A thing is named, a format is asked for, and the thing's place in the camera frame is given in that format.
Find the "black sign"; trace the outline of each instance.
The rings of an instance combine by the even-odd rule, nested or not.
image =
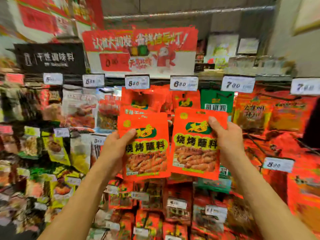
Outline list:
[[[14,44],[14,48],[26,73],[86,73],[82,43]]]

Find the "person's right hand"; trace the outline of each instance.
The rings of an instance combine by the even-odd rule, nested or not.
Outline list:
[[[220,148],[220,161],[226,168],[233,167],[233,161],[246,157],[243,145],[242,129],[228,122],[228,129],[224,129],[215,117],[209,117],[209,125],[216,132],[217,143]]]

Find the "silver duct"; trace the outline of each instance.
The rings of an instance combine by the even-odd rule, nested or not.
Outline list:
[[[196,16],[196,15],[208,15],[213,13],[224,12],[261,12],[261,11],[273,11],[276,6],[261,6],[261,7],[238,7],[228,9],[211,9],[211,10],[196,10],[185,12],[170,12],[170,13],[154,13],[154,14],[134,14],[134,15],[120,15],[120,16],[104,16],[104,20],[116,21],[116,20],[136,20],[136,19],[161,19],[183,16]]]

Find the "forearm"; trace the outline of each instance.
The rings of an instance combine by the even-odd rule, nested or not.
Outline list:
[[[232,160],[231,173],[249,203],[254,219],[266,240],[309,240],[314,234],[294,215],[264,180],[245,154]]]
[[[90,169],[69,202],[38,240],[85,240],[97,212],[103,190],[112,173],[99,164]]]

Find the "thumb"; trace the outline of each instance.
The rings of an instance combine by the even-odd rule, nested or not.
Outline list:
[[[136,129],[130,129],[119,140],[121,141],[121,143],[126,145],[128,144],[129,141],[131,141],[135,137],[136,133],[137,133]]]
[[[209,125],[218,134],[218,136],[225,131],[215,117],[209,117]]]

